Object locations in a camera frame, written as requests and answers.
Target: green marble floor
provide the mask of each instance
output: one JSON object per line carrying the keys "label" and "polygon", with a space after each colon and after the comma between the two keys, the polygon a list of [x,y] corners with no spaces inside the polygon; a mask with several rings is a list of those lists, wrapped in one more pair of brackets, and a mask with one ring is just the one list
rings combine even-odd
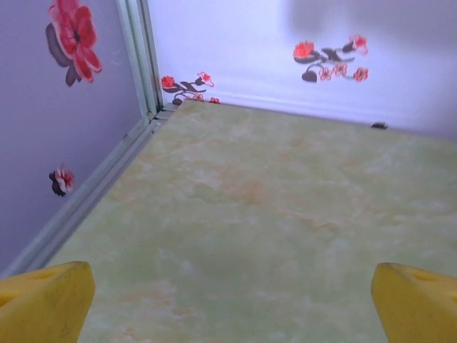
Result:
{"label": "green marble floor", "polygon": [[457,275],[457,144],[188,101],[50,264],[81,343],[386,342],[379,262]]}

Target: dark leaf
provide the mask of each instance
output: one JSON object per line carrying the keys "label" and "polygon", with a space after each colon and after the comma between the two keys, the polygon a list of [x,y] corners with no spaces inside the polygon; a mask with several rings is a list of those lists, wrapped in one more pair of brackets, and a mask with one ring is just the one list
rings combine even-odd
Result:
{"label": "dark leaf", "polygon": [[312,70],[308,70],[306,73],[303,73],[301,78],[307,82],[317,82],[317,74]]}
{"label": "dark leaf", "polygon": [[201,77],[199,77],[197,80],[195,80],[195,84],[197,86],[203,86],[205,83],[201,80]]}
{"label": "dark leaf", "polygon": [[189,91],[197,91],[194,86],[192,86],[189,82],[182,81],[181,84],[185,86]]}
{"label": "dark leaf", "polygon": [[345,46],[343,46],[343,52],[344,53],[348,53],[348,52],[351,52],[351,51],[354,51],[354,44],[352,41],[350,41],[349,43],[347,43]]}
{"label": "dark leaf", "polygon": [[341,61],[341,57],[338,56],[335,49],[323,48],[322,51],[326,53],[326,55],[328,56],[328,59],[330,59],[331,61],[336,61],[336,62]]}
{"label": "dark leaf", "polygon": [[295,60],[295,62],[300,63],[300,64],[310,64],[315,61],[318,61],[319,59],[322,59],[322,57],[321,57],[320,53],[318,53],[317,51],[313,51],[313,52],[311,52],[311,55],[308,57],[304,57],[302,59],[300,59],[298,57],[294,57],[293,59]]}
{"label": "dark leaf", "polygon": [[79,78],[78,73],[76,72],[76,68],[72,63],[69,67],[69,70],[66,72],[65,82],[68,87],[73,86],[74,82]]}
{"label": "dark leaf", "polygon": [[355,57],[351,57],[350,59],[342,59],[341,62],[351,63],[351,62],[354,62],[354,59],[356,59],[356,58]]}
{"label": "dark leaf", "polygon": [[66,195],[66,193],[60,189],[59,183],[57,181],[52,183],[52,191],[60,197],[65,197]]}
{"label": "dark leaf", "polygon": [[163,88],[163,90],[167,93],[176,93],[177,91],[181,91],[181,88],[178,87],[171,87],[171,88]]}
{"label": "dark leaf", "polygon": [[46,26],[46,40],[48,41],[49,52],[54,57],[57,64],[62,67],[69,66],[71,64],[71,60],[65,56],[64,52],[60,48],[59,42],[57,41],[56,30],[54,30],[54,26],[52,26],[52,24]]}

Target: yellow plastic part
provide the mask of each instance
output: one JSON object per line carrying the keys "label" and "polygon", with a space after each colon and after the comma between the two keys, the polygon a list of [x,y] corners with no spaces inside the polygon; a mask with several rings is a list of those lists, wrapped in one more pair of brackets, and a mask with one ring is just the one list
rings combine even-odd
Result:
{"label": "yellow plastic part", "polygon": [[381,263],[371,296],[390,343],[456,343],[457,279]]}
{"label": "yellow plastic part", "polygon": [[0,342],[76,343],[94,293],[86,262],[0,280]]}

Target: white trim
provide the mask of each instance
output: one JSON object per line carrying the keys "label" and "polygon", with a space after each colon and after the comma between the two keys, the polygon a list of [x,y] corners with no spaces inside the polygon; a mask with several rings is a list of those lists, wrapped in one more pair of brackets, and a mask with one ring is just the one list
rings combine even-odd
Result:
{"label": "white trim", "polygon": [[146,119],[138,123],[0,278],[44,267],[162,124],[157,120],[148,124]]}
{"label": "white trim", "polygon": [[393,112],[391,109],[368,108],[367,106],[354,106],[335,102],[330,104],[325,99],[313,101],[281,101],[259,96],[247,96],[244,94],[232,94],[222,91],[211,91],[211,96],[217,97],[222,104],[242,106],[251,109],[263,109],[269,111],[285,112],[301,116],[330,119],[355,124],[367,124],[382,121],[389,128],[408,129],[414,117],[407,111]]}

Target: floral wall sticker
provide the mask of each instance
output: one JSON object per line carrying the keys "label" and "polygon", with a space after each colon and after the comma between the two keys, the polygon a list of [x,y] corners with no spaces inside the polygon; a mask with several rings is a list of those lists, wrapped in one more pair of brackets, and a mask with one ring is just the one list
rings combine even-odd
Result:
{"label": "floral wall sticker", "polygon": [[368,47],[365,37],[354,35],[349,37],[349,42],[341,48],[322,48],[321,51],[314,49],[313,42],[302,41],[295,46],[293,59],[297,63],[308,64],[308,68],[301,75],[301,78],[307,82],[316,83],[318,77],[321,81],[330,81],[333,76],[357,82],[367,80],[367,68],[359,66],[352,72],[348,72],[350,64],[356,60],[355,57],[346,58],[352,53],[367,55]]}
{"label": "floral wall sticker", "polygon": [[49,16],[46,40],[57,64],[67,69],[66,84],[73,86],[82,79],[92,83],[101,62],[94,52],[97,35],[90,8],[78,0],[53,0]]}
{"label": "floral wall sticker", "polygon": [[65,197],[67,193],[73,190],[74,175],[64,164],[49,173],[49,178],[52,181],[52,191],[56,195]]}
{"label": "floral wall sticker", "polygon": [[[197,78],[193,82],[181,81],[177,83],[172,76],[164,76],[161,79],[162,89],[170,94],[175,94],[172,103],[181,105],[184,99],[192,99],[196,101],[205,101],[203,93],[206,89],[197,89],[196,87],[209,86],[214,87],[211,76],[207,73],[198,73]],[[220,104],[218,98],[211,97],[209,102],[212,104]]]}

